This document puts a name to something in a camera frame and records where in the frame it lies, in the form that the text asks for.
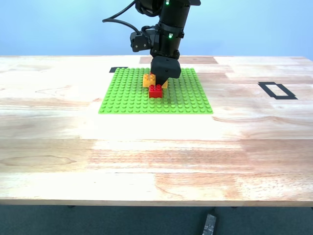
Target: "yellow lego brick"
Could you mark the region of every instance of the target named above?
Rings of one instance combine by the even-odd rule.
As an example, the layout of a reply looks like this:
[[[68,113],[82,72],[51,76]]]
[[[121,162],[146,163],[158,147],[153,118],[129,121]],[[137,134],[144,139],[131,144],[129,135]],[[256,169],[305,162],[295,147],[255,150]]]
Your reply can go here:
[[[143,79],[142,79],[142,86],[143,87],[149,87],[150,82],[149,82],[149,75],[145,74],[143,75]]]
[[[149,85],[156,85],[156,76],[154,74],[150,74],[149,76]]]
[[[154,74],[145,74],[143,75],[143,80],[142,80],[142,86],[143,87],[149,87],[151,85],[156,85],[156,76]],[[166,81],[162,88],[167,89],[168,87],[168,81]]]
[[[162,88],[167,89],[167,86],[168,86],[168,80],[162,85]]]

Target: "blue wall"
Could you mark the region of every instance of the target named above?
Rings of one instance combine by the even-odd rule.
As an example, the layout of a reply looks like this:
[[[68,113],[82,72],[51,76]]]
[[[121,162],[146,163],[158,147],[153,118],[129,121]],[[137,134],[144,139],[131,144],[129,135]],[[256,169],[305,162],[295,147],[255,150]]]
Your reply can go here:
[[[130,2],[0,0],[0,54],[132,54],[132,30],[101,22]],[[285,55],[313,60],[312,12],[312,0],[202,0],[202,6],[191,9],[180,51],[186,55]],[[134,8],[120,19],[138,28],[158,21]]]

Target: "black tape strip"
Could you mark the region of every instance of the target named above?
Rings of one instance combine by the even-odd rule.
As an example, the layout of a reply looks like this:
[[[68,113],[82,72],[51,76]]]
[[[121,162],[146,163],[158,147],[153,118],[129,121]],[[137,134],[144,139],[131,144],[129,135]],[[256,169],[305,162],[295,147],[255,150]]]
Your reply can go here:
[[[272,91],[270,90],[270,88],[268,88],[266,85],[267,85],[267,84],[260,84],[260,83],[259,83],[259,86],[260,86],[270,97],[275,97],[275,96],[276,96],[275,93],[272,92]]]
[[[267,85],[276,85],[279,87],[286,95],[275,95]],[[295,97],[295,94],[289,91],[283,84],[276,84],[275,82],[259,82],[259,86],[270,96],[274,97],[275,99],[298,99]]]
[[[112,67],[110,72],[115,72],[116,69],[127,69],[128,67]]]
[[[291,91],[289,91],[287,89],[287,87],[285,87],[283,84],[277,84],[277,86],[283,91],[285,92],[288,96],[295,96],[294,93],[292,93]]]

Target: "floor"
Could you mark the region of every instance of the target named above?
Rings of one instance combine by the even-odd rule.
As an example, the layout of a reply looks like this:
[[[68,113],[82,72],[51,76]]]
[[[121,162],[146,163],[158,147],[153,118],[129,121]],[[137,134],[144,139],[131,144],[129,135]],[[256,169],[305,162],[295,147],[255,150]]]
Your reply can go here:
[[[201,207],[0,205],[0,235],[201,235]],[[215,208],[216,235],[313,235],[311,208]]]

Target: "black rectangle outline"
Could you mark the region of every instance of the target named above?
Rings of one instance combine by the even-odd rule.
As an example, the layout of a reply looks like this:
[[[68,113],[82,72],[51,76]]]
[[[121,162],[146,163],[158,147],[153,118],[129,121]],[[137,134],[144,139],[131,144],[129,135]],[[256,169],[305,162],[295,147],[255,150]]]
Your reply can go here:
[[[287,95],[275,95],[274,92],[267,87],[267,85],[276,85],[279,87],[283,92]],[[274,97],[275,99],[298,99],[295,97],[295,94],[289,91],[283,84],[276,84],[275,82],[259,82],[259,86],[270,96]]]

